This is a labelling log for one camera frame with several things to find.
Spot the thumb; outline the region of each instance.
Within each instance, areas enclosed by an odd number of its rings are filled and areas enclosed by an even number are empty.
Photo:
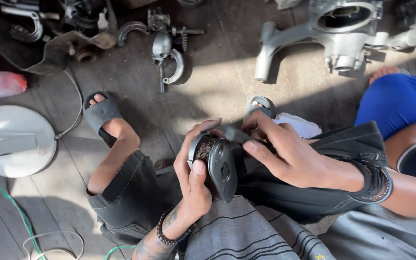
[[[267,149],[267,147],[255,140],[246,141],[243,144],[243,149],[245,149],[245,151],[247,151],[253,158],[266,166],[275,176],[284,172],[288,166],[286,162],[277,158],[271,151],[269,151],[269,149]]]
[[[188,181],[192,190],[205,187],[207,167],[202,160],[195,160],[192,171],[188,175]]]

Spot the wooden floor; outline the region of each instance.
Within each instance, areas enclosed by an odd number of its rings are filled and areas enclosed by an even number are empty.
[[[306,1],[284,11],[278,11],[274,1],[265,4],[261,0],[207,0],[193,10],[174,6],[174,1],[163,5],[174,25],[205,29],[206,33],[189,37],[188,51],[183,54],[184,80],[169,86],[165,94],[159,94],[159,71],[151,59],[154,35],[131,32],[124,47],[103,52],[94,63],[70,67],[83,96],[99,90],[115,95],[122,115],[141,137],[142,151],[154,161],[174,158],[184,134],[202,120],[222,117],[224,122],[239,122],[247,99],[253,95],[269,97],[278,111],[313,121],[324,131],[351,126],[371,73],[383,64],[411,72],[416,68],[415,52],[372,51],[374,60],[361,72],[329,74],[323,67],[323,48],[305,44],[277,54],[271,70],[273,83],[259,83],[253,75],[262,24],[274,21],[283,30],[307,21]],[[145,9],[127,12],[117,12],[120,24],[145,21]],[[384,15],[387,27],[394,25],[392,21],[392,16]],[[174,68],[174,64],[168,66],[168,74]],[[0,105],[4,104],[41,113],[56,132],[73,123],[80,107],[77,93],[63,73],[31,77],[30,88],[0,99]],[[36,233],[75,230],[84,238],[83,259],[103,259],[115,245],[102,237],[85,188],[107,148],[84,120],[57,145],[55,160],[43,172],[15,180],[0,178],[0,182],[26,210]],[[324,232],[331,221],[324,219],[313,231]],[[0,194],[0,260],[25,259],[22,243],[27,237],[18,212]],[[40,243],[44,250],[62,247],[80,251],[78,239],[70,234],[52,235]],[[116,251],[112,258],[130,258],[131,252]],[[49,257],[52,259],[66,258],[54,254]]]

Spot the metal clamp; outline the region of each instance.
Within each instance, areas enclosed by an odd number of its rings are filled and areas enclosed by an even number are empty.
[[[181,53],[176,49],[172,49],[170,54],[171,58],[176,60],[176,72],[170,78],[163,79],[163,83],[165,84],[173,84],[181,78],[184,72],[184,60],[182,59]]]
[[[141,31],[147,36],[150,35],[150,29],[147,27],[147,25],[145,25],[145,23],[137,21],[125,23],[118,32],[118,45],[120,47],[124,46],[124,40],[128,36],[128,33],[133,30]]]
[[[13,25],[9,30],[12,38],[24,43],[33,43],[41,39],[41,36],[43,36],[43,25],[41,24],[39,15],[36,12],[4,5],[1,6],[1,12],[5,14],[30,17],[33,20],[33,24],[35,25],[33,32],[29,32],[21,25]]]

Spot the white cable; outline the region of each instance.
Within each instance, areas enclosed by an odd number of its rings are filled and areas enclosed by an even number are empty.
[[[70,132],[75,126],[76,123],[78,122],[78,119],[81,117],[81,112],[83,111],[83,97],[81,96],[81,92],[79,91],[79,87],[78,84],[76,84],[75,79],[73,79],[72,75],[70,75],[70,73],[67,72],[67,70],[64,70],[65,74],[68,76],[68,78],[72,81],[72,84],[75,86],[76,91],[78,92],[78,97],[79,97],[79,112],[78,115],[76,116],[75,121],[73,122],[73,125],[71,127],[69,127],[67,130],[65,130],[64,132],[57,134],[54,137],[54,140],[58,140],[60,138],[62,138],[62,136],[68,132]]]
[[[38,259],[40,259],[41,257],[43,257],[44,255],[46,255],[46,254],[48,254],[48,253],[52,253],[52,252],[62,252],[62,253],[65,253],[65,254],[67,254],[68,256],[70,256],[70,258],[71,258],[71,259],[73,259],[73,260],[78,260],[78,259],[80,259],[80,258],[83,256],[84,249],[85,249],[85,242],[84,242],[83,238],[82,238],[82,237],[81,237],[78,233],[76,233],[76,232],[73,232],[73,231],[70,231],[70,230],[59,230],[59,231],[52,231],[52,232],[47,232],[47,233],[43,233],[43,234],[38,234],[38,235],[34,235],[34,236],[31,236],[31,237],[27,238],[27,239],[24,241],[24,243],[22,244],[22,247],[23,247],[23,248],[25,249],[25,251],[27,252],[27,255],[28,255],[28,260],[32,260],[32,255],[30,254],[30,252],[28,251],[28,249],[25,247],[26,242],[30,241],[30,240],[31,240],[31,239],[33,239],[33,238],[37,238],[37,237],[44,236],[44,235],[49,235],[49,234],[54,234],[54,233],[59,233],[59,232],[70,232],[70,233],[75,234],[75,235],[77,235],[77,236],[79,237],[79,239],[81,240],[81,252],[79,253],[78,257],[75,257],[75,256],[74,256],[74,255],[73,255],[70,251],[68,251],[68,250],[61,249],[61,248],[56,248],[56,249],[51,249],[51,250],[45,251],[45,252],[43,252],[43,253],[41,253],[41,254],[37,255],[37,256],[36,256],[33,260],[38,260]]]

